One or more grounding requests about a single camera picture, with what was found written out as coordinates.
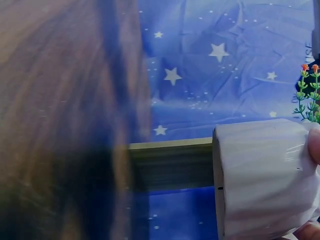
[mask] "blue fabric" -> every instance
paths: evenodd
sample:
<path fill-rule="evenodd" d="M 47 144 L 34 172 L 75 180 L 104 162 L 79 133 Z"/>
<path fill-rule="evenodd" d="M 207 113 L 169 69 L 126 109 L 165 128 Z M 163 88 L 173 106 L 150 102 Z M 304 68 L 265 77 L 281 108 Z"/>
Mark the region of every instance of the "blue fabric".
<path fill-rule="evenodd" d="M 138 0 L 138 10 L 152 141 L 294 117 L 300 66 L 313 62 L 312 0 Z M 213 188 L 155 192 L 149 202 L 151 240 L 217 239 Z"/>

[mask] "hand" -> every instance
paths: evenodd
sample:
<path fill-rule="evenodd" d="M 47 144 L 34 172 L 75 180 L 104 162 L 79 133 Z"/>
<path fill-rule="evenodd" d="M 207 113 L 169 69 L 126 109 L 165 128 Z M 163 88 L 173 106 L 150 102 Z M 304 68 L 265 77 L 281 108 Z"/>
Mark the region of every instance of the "hand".
<path fill-rule="evenodd" d="M 313 160 L 320 165 L 320 130 L 312 129 L 308 136 L 308 150 Z M 307 223 L 294 235 L 299 240 L 320 240 L 320 226 Z"/>

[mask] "plant illustration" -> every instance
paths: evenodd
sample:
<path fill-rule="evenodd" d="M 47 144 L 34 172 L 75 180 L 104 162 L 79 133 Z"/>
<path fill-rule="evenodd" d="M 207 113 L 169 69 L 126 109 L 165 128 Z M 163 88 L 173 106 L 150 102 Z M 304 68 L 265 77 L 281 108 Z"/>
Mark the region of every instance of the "plant illustration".
<path fill-rule="evenodd" d="M 320 100 L 320 94 L 318 93 L 318 89 L 320 89 L 320 82 L 318 82 L 318 77 L 320 76 L 320 73 L 318 73 L 319 66 L 314 64 L 312 69 L 313 73 L 309 74 L 307 72 L 307 70 L 309 70 L 308 65 L 302 64 L 301 81 L 298 81 L 300 91 L 296 93 L 298 107 L 293 110 L 293 113 L 300 114 L 302 116 L 302 120 L 308 119 L 310 122 L 320 123 L 320 108 L 317 104 L 317 101 Z M 314 78 L 314 82 L 310 83 L 310 86 L 314 91 L 306 95 L 303 90 L 308 87 L 305 83 L 305 78 L 308 78 L 309 76 Z M 302 104 L 302 101 L 305 100 L 307 100 L 307 104 Z"/>

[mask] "red flower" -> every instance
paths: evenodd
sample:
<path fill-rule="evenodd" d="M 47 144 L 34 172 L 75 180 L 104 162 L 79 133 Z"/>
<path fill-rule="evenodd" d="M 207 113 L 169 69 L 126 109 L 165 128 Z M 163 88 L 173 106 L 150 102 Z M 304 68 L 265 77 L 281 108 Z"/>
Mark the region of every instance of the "red flower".
<path fill-rule="evenodd" d="M 301 67 L 302 67 L 302 71 L 304 71 L 304 72 L 306 72 L 307 70 L 309 70 L 308 64 L 302 64 Z"/>
<path fill-rule="evenodd" d="M 319 66 L 317 64 L 312 65 L 313 71 L 315 74 L 318 73 Z"/>

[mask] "brown hair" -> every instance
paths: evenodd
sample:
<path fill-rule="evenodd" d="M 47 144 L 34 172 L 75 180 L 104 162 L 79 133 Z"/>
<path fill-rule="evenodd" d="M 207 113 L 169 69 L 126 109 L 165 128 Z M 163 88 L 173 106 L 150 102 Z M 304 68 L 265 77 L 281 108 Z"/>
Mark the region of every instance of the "brown hair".
<path fill-rule="evenodd" d="M 130 235 L 126 144 L 150 124 L 137 12 L 135 0 L 0 3 L 1 240 Z"/>

